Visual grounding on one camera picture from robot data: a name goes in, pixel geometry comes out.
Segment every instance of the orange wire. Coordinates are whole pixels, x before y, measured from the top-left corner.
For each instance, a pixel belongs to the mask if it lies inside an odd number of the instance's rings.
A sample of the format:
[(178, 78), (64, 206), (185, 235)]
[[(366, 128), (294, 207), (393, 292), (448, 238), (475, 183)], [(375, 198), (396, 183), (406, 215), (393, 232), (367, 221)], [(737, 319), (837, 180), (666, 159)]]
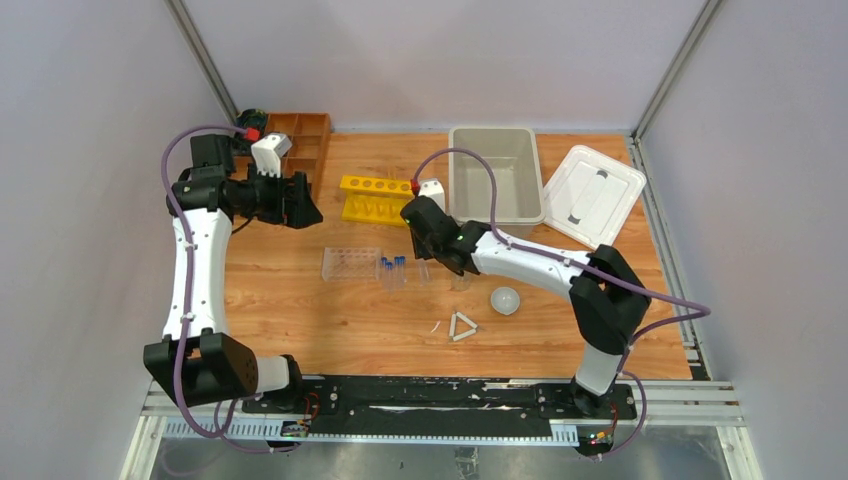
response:
[(612, 410), (612, 425), (606, 430), (601, 431), (604, 435), (612, 435), (613, 430), (618, 425), (618, 407), (614, 403), (610, 403), (610, 409)]
[(312, 418), (309, 419), (310, 421), (312, 421), (315, 420), (315, 417), (318, 416), (318, 411), (321, 409), (321, 397), (319, 397), (318, 394), (315, 392), (309, 392), (309, 394), (315, 397), (315, 411), (312, 412)]
[(306, 421), (306, 417), (309, 416), (309, 411), (312, 410), (312, 403), (309, 401), (309, 397), (303, 397), (306, 400), (306, 411), (303, 412), (303, 421)]

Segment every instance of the white ball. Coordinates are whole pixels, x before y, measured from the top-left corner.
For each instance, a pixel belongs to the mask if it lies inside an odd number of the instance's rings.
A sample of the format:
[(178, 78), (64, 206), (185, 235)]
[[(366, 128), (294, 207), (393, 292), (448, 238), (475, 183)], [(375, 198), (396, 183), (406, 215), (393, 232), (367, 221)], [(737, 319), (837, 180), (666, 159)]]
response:
[(512, 315), (518, 310), (521, 299), (518, 292), (509, 287), (499, 287), (492, 292), (492, 308), (503, 315)]

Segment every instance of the plastic container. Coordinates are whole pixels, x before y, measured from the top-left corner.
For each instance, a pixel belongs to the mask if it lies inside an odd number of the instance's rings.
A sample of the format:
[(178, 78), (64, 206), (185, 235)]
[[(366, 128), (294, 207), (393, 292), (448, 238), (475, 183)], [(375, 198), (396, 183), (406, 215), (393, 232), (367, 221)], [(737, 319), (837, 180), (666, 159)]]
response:
[(380, 258), (379, 248), (325, 248), (321, 278), (325, 282), (376, 280)]
[[(527, 238), (545, 218), (544, 190), (536, 134), (529, 128), (456, 127), (451, 147), (466, 148), (485, 159), (495, 174), (495, 219), (504, 232)], [(486, 170), (474, 158), (450, 154), (450, 214), (459, 222), (489, 221), (492, 188)]]

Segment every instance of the red connector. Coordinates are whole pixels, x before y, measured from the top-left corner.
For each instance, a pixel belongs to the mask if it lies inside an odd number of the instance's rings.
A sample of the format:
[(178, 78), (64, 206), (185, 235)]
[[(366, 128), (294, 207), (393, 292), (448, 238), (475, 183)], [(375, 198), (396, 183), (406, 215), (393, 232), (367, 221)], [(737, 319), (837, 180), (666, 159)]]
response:
[(248, 142), (255, 142), (259, 140), (259, 130), (255, 128), (248, 128), (247, 132), (244, 134), (244, 139)]

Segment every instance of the yellow test tube rack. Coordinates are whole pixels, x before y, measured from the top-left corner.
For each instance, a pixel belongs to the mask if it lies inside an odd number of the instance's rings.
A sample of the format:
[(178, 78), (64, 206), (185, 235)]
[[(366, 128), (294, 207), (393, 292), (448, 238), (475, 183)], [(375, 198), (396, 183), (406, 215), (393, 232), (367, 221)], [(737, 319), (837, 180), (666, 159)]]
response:
[(400, 209), (414, 197), (408, 181), (343, 175), (339, 188), (347, 193), (342, 220), (406, 226)]

